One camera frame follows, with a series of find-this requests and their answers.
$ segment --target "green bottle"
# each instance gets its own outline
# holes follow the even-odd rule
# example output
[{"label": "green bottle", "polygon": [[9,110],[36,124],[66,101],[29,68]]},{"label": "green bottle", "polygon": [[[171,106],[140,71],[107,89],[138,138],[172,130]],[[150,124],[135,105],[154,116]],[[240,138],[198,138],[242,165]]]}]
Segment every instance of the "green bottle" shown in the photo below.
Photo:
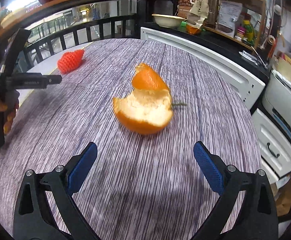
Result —
[{"label": "green bottle", "polygon": [[244,28],[246,29],[247,42],[254,46],[254,29],[252,28],[249,20],[243,20]]}]

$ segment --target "black countertop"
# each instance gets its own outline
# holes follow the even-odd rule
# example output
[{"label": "black countertop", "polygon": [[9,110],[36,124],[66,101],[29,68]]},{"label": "black countertop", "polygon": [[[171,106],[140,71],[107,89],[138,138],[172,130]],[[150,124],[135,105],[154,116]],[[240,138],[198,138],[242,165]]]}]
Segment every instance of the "black countertop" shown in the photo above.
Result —
[{"label": "black countertop", "polygon": [[161,31],[164,33],[169,33],[186,40],[197,43],[201,46],[204,46],[210,50],[215,51],[216,53],[230,59],[231,61],[237,63],[251,74],[255,75],[265,84],[268,84],[269,80],[269,70],[266,70],[262,65],[254,65],[244,59],[239,51],[245,50],[248,53],[251,53],[247,48],[234,42],[226,37],[218,35],[217,33],[202,31],[198,36],[187,33],[186,27],[180,26],[178,29],[160,27],[155,23],[143,23],[141,27]]}]

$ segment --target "wood grain tablecloth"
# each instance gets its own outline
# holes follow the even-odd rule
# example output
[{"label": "wood grain tablecloth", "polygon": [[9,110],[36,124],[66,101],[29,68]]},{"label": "wood grain tablecloth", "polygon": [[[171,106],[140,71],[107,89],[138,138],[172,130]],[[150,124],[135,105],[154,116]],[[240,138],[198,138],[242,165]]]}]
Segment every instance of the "wood grain tablecloth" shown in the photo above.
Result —
[{"label": "wood grain tablecloth", "polygon": [[[260,168],[248,109],[209,64],[162,43],[97,41],[84,58],[60,85],[34,91],[18,110],[0,149],[0,223],[12,234],[15,201],[28,169],[51,171],[93,141],[98,158],[73,198],[101,239],[189,239],[218,198],[193,157],[195,142],[202,140],[241,171]],[[112,111],[112,98],[131,92],[140,62],[161,75],[174,103],[187,104],[176,106],[170,124],[156,135],[130,132]],[[48,197],[58,225],[67,230],[52,194]],[[233,226],[242,200],[240,195],[224,230]]]}]

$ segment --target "black handle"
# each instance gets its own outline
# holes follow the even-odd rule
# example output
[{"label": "black handle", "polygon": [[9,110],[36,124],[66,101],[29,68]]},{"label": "black handle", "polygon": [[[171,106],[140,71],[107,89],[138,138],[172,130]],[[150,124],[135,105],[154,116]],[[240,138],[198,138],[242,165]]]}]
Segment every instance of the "black handle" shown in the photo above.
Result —
[{"label": "black handle", "polygon": [[277,159],[277,158],[279,158],[279,156],[280,156],[280,154],[275,154],[271,149],[270,149],[270,143],[267,143],[267,146],[268,146],[268,150],[269,150],[269,152]]}]

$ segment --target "white cabinet door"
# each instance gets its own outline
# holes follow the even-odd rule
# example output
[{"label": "white cabinet door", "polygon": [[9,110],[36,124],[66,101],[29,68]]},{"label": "white cabinet door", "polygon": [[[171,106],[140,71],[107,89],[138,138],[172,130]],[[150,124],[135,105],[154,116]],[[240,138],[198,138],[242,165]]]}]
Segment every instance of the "white cabinet door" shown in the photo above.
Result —
[{"label": "white cabinet door", "polygon": [[270,184],[275,183],[276,181],[279,180],[278,176],[273,172],[270,166],[262,158],[261,158],[261,169],[263,169],[266,172]]},{"label": "white cabinet door", "polygon": [[252,121],[257,132],[261,156],[280,176],[291,171],[291,144],[282,132],[257,109],[252,115]]},{"label": "white cabinet door", "polygon": [[237,63],[192,41],[145,27],[141,27],[141,39],[171,45],[209,63],[235,89],[248,109],[253,106],[265,87],[264,82]]}]

